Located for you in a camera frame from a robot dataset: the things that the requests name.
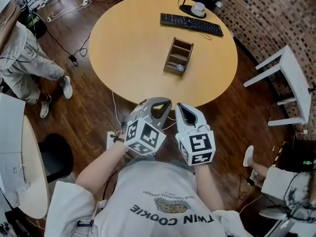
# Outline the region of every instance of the round wooden table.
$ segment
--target round wooden table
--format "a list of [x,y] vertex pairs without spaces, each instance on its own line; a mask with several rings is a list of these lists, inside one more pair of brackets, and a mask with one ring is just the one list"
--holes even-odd
[[[196,107],[217,98],[237,70],[236,45],[227,27],[206,10],[204,20],[219,24],[224,34],[210,35],[212,40],[207,40],[197,31],[160,25],[160,13],[186,16],[179,10],[178,0],[124,0],[106,11],[94,26],[89,43],[97,76],[134,103],[167,97],[174,107],[179,102]],[[174,37],[194,44],[182,77],[163,71]]]

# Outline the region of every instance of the wooden desk organizer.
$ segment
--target wooden desk organizer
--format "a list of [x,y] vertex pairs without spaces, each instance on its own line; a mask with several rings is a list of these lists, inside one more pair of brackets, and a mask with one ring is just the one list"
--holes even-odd
[[[173,38],[163,71],[182,76],[187,69],[192,49],[192,43]],[[184,67],[183,71],[177,69],[177,64]]]

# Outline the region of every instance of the white sleeve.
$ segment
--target white sleeve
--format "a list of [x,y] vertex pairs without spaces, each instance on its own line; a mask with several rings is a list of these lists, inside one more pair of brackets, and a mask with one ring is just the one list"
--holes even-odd
[[90,220],[94,212],[93,195],[81,186],[58,181],[50,203],[45,237],[70,237],[79,220]]
[[213,211],[213,213],[222,224],[227,235],[234,237],[249,237],[250,234],[243,227],[238,212],[217,210]]

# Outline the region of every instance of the gray pants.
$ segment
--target gray pants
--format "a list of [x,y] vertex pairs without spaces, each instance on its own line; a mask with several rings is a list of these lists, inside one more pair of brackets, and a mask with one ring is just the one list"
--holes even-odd
[[[32,32],[27,30],[26,44],[18,60],[30,61],[36,57],[36,54],[36,39]],[[19,99],[34,105],[39,100],[40,90],[33,82],[31,75],[57,81],[64,73],[65,71],[51,61],[39,45],[39,54],[33,61],[28,63],[15,61],[9,69],[0,70],[0,78],[4,79]]]

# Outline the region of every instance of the person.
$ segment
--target person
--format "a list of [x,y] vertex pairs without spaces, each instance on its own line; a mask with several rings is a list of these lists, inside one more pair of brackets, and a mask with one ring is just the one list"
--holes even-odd
[[194,166],[194,176],[182,165],[137,157],[119,173],[109,201],[94,207],[93,195],[127,150],[116,141],[80,173],[75,184],[56,183],[46,237],[248,236],[239,214],[224,210],[208,164]]
[[42,93],[31,75],[57,81],[66,99],[73,88],[65,71],[42,51],[35,36],[18,22],[21,8],[16,0],[0,0],[0,78],[15,95],[31,105],[41,102],[40,117],[49,112],[51,96]]
[[265,167],[253,159],[254,147],[251,145],[245,152],[244,167],[251,167],[251,179],[262,188],[262,193],[284,200],[288,207],[316,204],[315,173],[290,172],[277,167]]

